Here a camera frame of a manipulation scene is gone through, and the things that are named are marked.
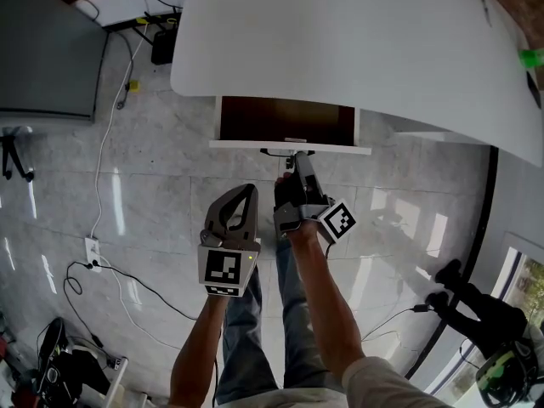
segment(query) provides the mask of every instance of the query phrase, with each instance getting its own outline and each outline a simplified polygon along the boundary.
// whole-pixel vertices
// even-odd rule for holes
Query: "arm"
[[[212,380],[221,324],[229,299],[209,296],[173,365],[170,405],[196,408],[204,403]]]
[[[303,224],[299,230],[290,233],[289,239],[306,291],[317,347],[325,367],[343,380],[348,405],[447,408],[411,385],[387,361],[365,358],[357,323],[331,277],[317,241],[317,223]]]
[[[297,260],[321,358],[338,380],[356,360],[364,358],[353,313],[329,272],[317,239],[317,223],[306,222],[289,235]]]

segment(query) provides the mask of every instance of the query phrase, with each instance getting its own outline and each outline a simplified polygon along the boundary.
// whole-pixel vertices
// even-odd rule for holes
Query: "shoe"
[[[444,287],[449,289],[449,286],[461,280],[461,266],[459,260],[451,260],[445,268],[436,273],[434,280],[439,284],[444,284]]]
[[[447,308],[450,297],[446,292],[431,293],[425,298],[425,304],[433,307],[435,311]]]

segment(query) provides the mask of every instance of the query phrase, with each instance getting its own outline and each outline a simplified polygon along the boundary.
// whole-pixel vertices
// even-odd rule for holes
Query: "jeans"
[[[306,295],[289,241],[280,242],[276,265],[286,339],[284,388],[329,388],[343,393],[341,383],[323,365],[315,344]],[[261,348],[262,309],[255,268],[244,296],[230,299],[224,317],[224,369],[216,396],[220,405],[278,389]]]

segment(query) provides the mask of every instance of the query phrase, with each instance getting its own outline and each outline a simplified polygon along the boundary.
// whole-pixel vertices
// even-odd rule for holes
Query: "drawer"
[[[293,99],[217,97],[213,148],[370,155],[359,146],[360,109]]]

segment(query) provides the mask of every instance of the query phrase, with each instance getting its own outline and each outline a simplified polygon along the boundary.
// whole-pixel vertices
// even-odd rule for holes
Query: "power strip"
[[[87,254],[87,263],[91,263],[93,272],[100,273],[102,268],[100,265],[100,246],[97,239],[85,237],[85,253]]]

